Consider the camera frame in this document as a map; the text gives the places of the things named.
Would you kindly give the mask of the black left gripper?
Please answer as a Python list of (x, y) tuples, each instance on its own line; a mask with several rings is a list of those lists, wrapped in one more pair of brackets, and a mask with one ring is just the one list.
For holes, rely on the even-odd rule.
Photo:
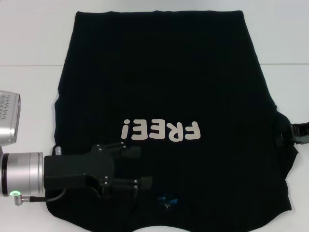
[(124, 142), (96, 144), (85, 154), (46, 156), (44, 188), (56, 191), (89, 187), (99, 196), (137, 197), (139, 191), (151, 189), (152, 177), (113, 179), (113, 159), (139, 159), (140, 156), (140, 146), (127, 146)]

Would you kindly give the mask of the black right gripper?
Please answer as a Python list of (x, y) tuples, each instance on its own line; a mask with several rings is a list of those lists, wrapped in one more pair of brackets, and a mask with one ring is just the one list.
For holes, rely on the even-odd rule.
[(280, 133), (276, 145), (304, 145), (309, 143), (309, 123), (292, 124), (291, 132)]

